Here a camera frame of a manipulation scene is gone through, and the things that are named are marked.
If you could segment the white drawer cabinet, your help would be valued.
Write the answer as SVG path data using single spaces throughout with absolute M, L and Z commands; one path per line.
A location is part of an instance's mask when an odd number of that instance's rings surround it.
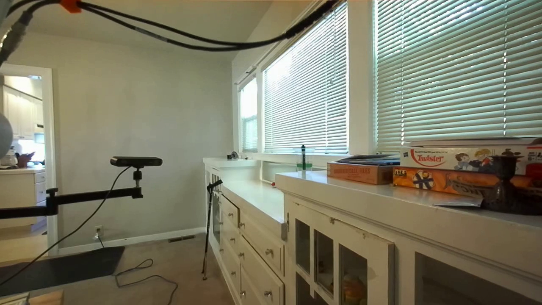
M 216 188 L 210 249 L 235 305 L 284 305 L 282 193 L 259 177 L 250 159 L 205 157 L 205 184 Z

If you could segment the white glass-door cabinet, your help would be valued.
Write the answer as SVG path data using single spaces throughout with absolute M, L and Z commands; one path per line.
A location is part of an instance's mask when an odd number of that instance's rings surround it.
M 542 223 L 447 194 L 276 177 L 289 305 L 542 305 Z

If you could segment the green and white bottle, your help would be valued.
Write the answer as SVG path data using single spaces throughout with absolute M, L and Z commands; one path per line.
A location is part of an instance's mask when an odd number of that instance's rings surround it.
M 296 167 L 299 167 L 301 171 L 311 167 L 311 162 L 306 159 L 306 145 L 304 143 L 299 145 L 299 160 L 296 162 Z

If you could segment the black tripod stand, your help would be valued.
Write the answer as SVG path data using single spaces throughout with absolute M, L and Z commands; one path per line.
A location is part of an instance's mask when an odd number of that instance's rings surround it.
M 210 254 L 210 237 L 215 228 L 215 210 L 216 210 L 216 188 L 222 184 L 222 179 L 215 179 L 206 184 L 206 226 L 205 226 L 205 245 L 203 245 L 203 257 L 201 257 L 201 279 L 208 277 L 208 254 Z

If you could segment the brown wooden box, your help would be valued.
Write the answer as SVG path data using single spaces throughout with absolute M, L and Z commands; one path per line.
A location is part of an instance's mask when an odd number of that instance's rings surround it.
M 376 164 L 328 162 L 327 176 L 354 182 L 389 184 L 393 181 L 393 167 Z

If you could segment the white Kinder game box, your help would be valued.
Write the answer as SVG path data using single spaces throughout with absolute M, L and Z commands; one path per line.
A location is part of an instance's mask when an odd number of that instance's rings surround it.
M 494 155 L 513 155 L 515 172 L 523 174 L 528 164 L 542 162 L 540 145 L 470 145 L 470 147 L 408 147 L 399 164 L 410 167 L 489 172 Z

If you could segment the orange board game box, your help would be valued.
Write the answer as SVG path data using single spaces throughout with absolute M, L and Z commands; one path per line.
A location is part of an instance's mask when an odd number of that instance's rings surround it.
M 408 165 L 398 165 L 393 169 L 394 186 L 472 196 L 481 199 L 481 206 L 484 199 L 493 194 L 496 182 L 498 177 L 489 172 L 423 169 Z M 526 176 L 513 176 L 511 182 L 520 191 L 533 194 L 542 203 L 538 179 L 530 179 Z

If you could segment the white window blinds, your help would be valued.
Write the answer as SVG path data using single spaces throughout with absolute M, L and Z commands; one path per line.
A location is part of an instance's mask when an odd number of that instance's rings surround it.
M 244 152 L 542 132 L 542 0 L 338 0 L 237 84 Z

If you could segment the black floor mat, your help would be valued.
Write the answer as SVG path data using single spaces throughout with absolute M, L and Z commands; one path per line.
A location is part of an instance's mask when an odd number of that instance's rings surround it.
M 108 276 L 116 269 L 122 255 L 123 247 L 103 247 L 32 264 L 3 265 L 0 267 L 0 296 Z

